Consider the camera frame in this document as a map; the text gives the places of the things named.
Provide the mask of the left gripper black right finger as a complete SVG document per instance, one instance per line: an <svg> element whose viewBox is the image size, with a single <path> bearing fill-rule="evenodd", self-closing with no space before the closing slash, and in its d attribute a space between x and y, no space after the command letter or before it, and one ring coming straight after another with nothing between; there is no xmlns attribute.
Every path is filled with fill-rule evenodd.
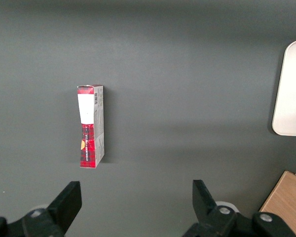
<svg viewBox="0 0 296 237"><path fill-rule="evenodd" d="M217 205L202 180L192 184L192 204L198 222L186 237L251 237L251 221L226 205Z"/></svg>

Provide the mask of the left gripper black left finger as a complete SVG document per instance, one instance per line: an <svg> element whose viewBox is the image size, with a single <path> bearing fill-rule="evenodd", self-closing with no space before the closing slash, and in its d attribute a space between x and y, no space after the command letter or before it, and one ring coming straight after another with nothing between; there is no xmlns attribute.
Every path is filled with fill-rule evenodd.
<svg viewBox="0 0 296 237"><path fill-rule="evenodd" d="M26 237L63 237L82 207L79 181L71 181L46 208L22 218Z"/></svg>

